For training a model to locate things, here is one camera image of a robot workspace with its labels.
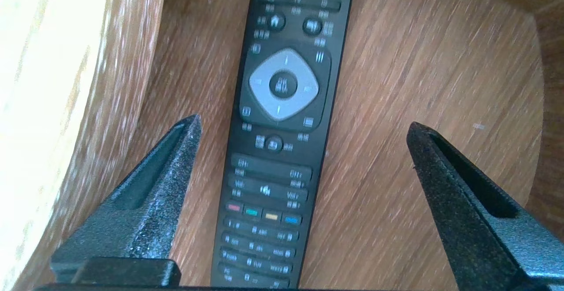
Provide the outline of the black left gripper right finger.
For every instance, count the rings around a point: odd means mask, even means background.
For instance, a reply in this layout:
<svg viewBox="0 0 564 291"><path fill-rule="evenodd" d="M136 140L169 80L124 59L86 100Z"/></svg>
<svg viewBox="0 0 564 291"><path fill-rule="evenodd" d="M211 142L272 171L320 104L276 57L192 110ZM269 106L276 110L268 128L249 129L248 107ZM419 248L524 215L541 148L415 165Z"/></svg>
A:
<svg viewBox="0 0 564 291"><path fill-rule="evenodd" d="M564 246L431 127L406 142L460 291L561 291Z"/></svg>

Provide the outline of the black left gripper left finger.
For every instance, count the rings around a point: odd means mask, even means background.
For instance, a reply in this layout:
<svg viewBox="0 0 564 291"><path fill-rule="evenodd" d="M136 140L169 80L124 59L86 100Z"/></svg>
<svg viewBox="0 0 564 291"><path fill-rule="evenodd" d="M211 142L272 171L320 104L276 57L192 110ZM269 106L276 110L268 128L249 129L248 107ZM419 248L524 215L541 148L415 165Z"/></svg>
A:
<svg viewBox="0 0 564 291"><path fill-rule="evenodd" d="M94 257L167 258L201 137L200 116L176 124L51 257L56 282L70 283Z"/></svg>

